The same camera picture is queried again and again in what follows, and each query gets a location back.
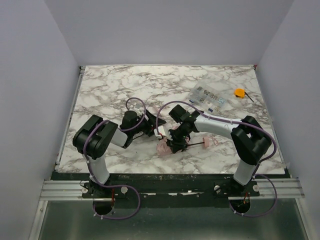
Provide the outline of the pink folding umbrella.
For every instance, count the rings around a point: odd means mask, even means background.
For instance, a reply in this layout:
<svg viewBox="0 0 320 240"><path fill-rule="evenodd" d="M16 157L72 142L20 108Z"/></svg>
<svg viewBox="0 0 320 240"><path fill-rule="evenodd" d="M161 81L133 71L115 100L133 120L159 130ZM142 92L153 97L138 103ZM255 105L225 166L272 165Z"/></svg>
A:
<svg viewBox="0 0 320 240"><path fill-rule="evenodd" d="M219 142L214 137L204 136L200 142L190 143L190 138L187 137L184 141L174 142L168 138L163 138L156 146L156 152L159 156L166 156L178 152L185 152L189 147L202 146L207 149L210 146L218 146Z"/></svg>

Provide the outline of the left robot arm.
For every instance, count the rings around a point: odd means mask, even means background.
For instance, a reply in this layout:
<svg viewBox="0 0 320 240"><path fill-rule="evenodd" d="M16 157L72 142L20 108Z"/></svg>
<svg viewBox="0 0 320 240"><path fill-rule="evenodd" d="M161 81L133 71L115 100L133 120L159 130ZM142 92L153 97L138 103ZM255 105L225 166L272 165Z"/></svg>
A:
<svg viewBox="0 0 320 240"><path fill-rule="evenodd" d="M137 195L157 194L165 191L164 181L159 175L142 173L109 173L105 155L109 146L129 149L131 160L142 160L155 155L155 127L166 124L163 119L148 110L139 116L133 110L125 112L122 124L103 120L92 115L74 135L72 144L85 158L89 181L82 185L85 199L113 198L131 190Z"/></svg>

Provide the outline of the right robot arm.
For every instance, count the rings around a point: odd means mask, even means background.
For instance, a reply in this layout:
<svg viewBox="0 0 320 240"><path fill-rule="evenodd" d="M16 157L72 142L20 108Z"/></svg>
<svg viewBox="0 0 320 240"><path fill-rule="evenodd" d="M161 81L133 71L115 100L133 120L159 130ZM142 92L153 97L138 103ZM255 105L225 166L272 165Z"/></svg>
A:
<svg viewBox="0 0 320 240"><path fill-rule="evenodd" d="M209 133L233 141L240 158L232 180L237 187L244 187L252 180L260 160L272 144L272 137L252 116L227 119L206 115L200 110L190 113L179 104L169 112L169 116L179 124L177 128L165 131L167 145L173 153L187 149L186 138L191 133Z"/></svg>

